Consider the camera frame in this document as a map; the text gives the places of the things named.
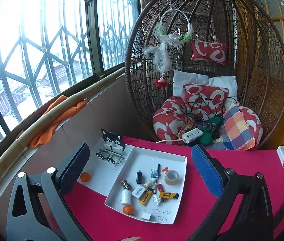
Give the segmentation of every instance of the black cable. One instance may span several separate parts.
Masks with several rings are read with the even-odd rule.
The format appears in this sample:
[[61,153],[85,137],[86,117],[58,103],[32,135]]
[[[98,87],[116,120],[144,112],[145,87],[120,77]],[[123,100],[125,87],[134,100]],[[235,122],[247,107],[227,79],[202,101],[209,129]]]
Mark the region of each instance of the black cable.
[[[228,99],[228,98],[233,99],[233,100],[235,101],[235,103],[236,103],[236,100],[235,100],[234,98],[232,98],[232,97],[226,97],[226,98],[223,100],[223,103],[222,103],[222,106],[221,106],[221,103],[218,102],[218,101],[216,101],[216,100],[214,100],[214,99],[208,99],[208,98],[204,98],[204,97],[201,97],[201,96],[200,96],[200,97],[197,99],[197,101],[198,101],[199,99],[202,100],[201,102],[199,102],[200,104],[197,103],[197,102],[186,102],[186,103],[184,103],[184,104],[180,107],[180,109],[181,109],[181,112],[186,115],[186,117],[188,117],[188,118],[191,119],[191,121],[192,121],[192,123],[193,123],[194,126],[198,127],[198,124],[196,124],[195,122],[196,122],[196,121],[200,121],[200,122],[206,124],[207,127],[211,130],[211,132],[214,133],[214,132],[217,130],[217,128],[220,127],[220,123],[218,123],[218,124],[216,124],[216,125],[212,125],[212,123],[210,122],[210,119],[204,120],[203,118],[200,118],[198,115],[194,114],[194,113],[193,113],[194,105],[197,105],[197,106],[199,107],[199,111],[200,111],[200,113],[201,113],[201,110],[202,110],[202,108],[203,108],[202,103],[205,103],[206,100],[210,100],[210,101],[215,105],[215,112],[212,112],[211,109],[208,108],[209,111],[210,111],[212,114],[215,114],[214,117],[215,117],[215,116],[222,117],[223,114],[224,114],[224,112],[225,112],[225,110],[226,110],[225,107],[224,107],[224,103],[225,103],[226,99]],[[221,112],[220,112],[220,113],[218,113],[218,111],[217,111],[217,106],[216,106],[217,104],[215,104],[214,102],[216,102],[217,104],[219,104],[219,106],[220,106],[220,108],[221,108]],[[191,109],[190,109],[190,110],[191,110],[191,113],[187,113],[187,110],[189,109],[188,104],[189,104],[189,105],[192,105],[192,106],[191,106]]]

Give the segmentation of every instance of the window latch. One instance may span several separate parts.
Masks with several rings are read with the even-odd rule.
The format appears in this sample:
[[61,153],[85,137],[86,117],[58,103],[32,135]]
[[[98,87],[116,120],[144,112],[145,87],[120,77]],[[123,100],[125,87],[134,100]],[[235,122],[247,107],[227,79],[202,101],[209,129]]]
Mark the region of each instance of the window latch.
[[93,0],[84,0],[84,2],[87,2],[88,6],[93,6]]

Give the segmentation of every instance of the white power strip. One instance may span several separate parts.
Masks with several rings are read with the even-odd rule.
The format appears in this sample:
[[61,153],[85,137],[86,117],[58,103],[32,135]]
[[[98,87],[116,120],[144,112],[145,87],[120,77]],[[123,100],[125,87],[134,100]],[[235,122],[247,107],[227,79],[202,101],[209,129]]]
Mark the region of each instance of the white power strip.
[[184,143],[188,144],[192,141],[194,141],[195,139],[201,137],[203,135],[203,132],[198,129],[198,128],[195,128],[195,129],[192,129],[186,133],[184,133],[182,135],[182,139],[184,141]]

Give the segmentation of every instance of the electrical cable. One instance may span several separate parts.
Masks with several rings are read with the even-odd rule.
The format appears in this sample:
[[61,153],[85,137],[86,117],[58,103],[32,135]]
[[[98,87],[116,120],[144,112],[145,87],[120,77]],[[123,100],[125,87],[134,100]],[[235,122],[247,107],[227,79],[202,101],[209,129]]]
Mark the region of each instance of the electrical cable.
[[157,143],[165,142],[165,141],[182,141],[183,139],[165,139],[165,140],[160,140]]
[[[204,106],[202,106],[202,103],[205,103],[205,106],[206,106],[207,103],[208,103],[208,101],[211,101],[211,102],[215,105],[215,112],[212,112],[212,110],[211,110],[210,108],[208,108],[208,110],[209,110],[212,114],[214,114],[214,116],[222,117],[223,114],[224,114],[224,112],[225,112],[225,110],[226,110],[225,107],[224,107],[224,103],[225,103],[226,99],[228,99],[228,98],[233,99],[233,100],[235,101],[235,103],[236,103],[236,100],[235,100],[234,98],[232,98],[232,97],[226,97],[226,98],[224,99],[222,105],[221,105],[220,102],[218,102],[218,101],[216,101],[216,100],[214,100],[214,99],[208,99],[208,98],[204,98],[204,97],[200,96],[200,97],[197,99],[197,102],[187,102],[187,103],[184,103],[184,104],[180,107],[180,109],[181,109],[181,112],[182,112],[184,115],[186,115],[187,118],[189,118],[189,119],[191,120],[191,122],[193,123],[194,126],[198,127],[198,124],[196,124],[196,121],[199,121],[199,122],[201,122],[201,123],[206,124],[206,126],[211,130],[211,132],[214,133],[214,132],[216,131],[216,129],[220,126],[220,124],[215,124],[215,125],[213,125],[213,124],[210,122],[210,119],[204,120],[203,118],[199,117],[197,114],[194,114],[194,113],[193,113],[194,105],[197,105],[197,106],[199,107],[199,111],[201,112],[202,108],[204,107]],[[217,104],[219,104],[219,106],[220,106],[220,108],[221,108],[221,112],[219,112],[219,113],[218,113],[218,111],[217,111]],[[192,105],[192,106],[191,106],[191,109],[190,109],[190,111],[191,111],[190,113],[187,112],[187,111],[189,110],[189,106],[188,106],[188,105]]]

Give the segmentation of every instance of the tape roll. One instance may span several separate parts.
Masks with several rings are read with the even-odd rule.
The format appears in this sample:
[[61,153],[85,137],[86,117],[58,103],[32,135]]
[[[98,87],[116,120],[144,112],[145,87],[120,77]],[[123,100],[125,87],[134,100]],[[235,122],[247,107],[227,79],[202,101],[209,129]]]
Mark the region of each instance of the tape roll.
[[164,181],[165,183],[167,183],[168,185],[174,185],[178,182],[179,180],[179,173],[176,172],[175,170],[169,170],[166,174],[165,174],[165,178]]

